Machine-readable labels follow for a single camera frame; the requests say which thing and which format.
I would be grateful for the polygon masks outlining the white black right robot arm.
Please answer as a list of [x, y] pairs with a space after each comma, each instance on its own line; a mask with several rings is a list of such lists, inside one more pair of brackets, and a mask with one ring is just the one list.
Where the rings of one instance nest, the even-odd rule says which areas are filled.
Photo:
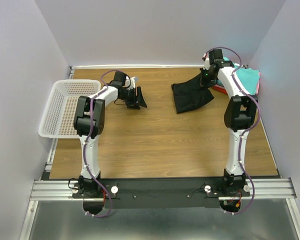
[[204, 53], [200, 81], [207, 88], [220, 81], [229, 97], [223, 118], [229, 130], [229, 151], [220, 190], [224, 195], [233, 195], [246, 185], [246, 144], [250, 130], [258, 125], [255, 117], [259, 105], [258, 97], [244, 87], [237, 75], [242, 65], [235, 66], [232, 61], [225, 60], [223, 49], [215, 47]]

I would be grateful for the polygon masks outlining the black t shirt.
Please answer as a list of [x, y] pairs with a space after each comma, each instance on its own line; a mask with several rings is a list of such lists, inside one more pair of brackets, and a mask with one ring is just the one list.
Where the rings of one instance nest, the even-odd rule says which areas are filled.
[[177, 114], [197, 110], [214, 99], [211, 91], [201, 85], [201, 74], [186, 82], [173, 83], [171, 89]]

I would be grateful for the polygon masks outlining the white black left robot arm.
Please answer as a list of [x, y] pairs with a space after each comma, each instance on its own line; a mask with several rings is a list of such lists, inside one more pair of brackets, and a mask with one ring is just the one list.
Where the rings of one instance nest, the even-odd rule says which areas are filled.
[[128, 109], [147, 108], [138, 77], [130, 77], [114, 71], [113, 80], [104, 83], [96, 93], [80, 96], [77, 100], [73, 127], [81, 144], [82, 167], [74, 190], [80, 194], [97, 196], [107, 190], [100, 181], [101, 169], [98, 160], [99, 138], [105, 127], [106, 107], [117, 100], [123, 101]]

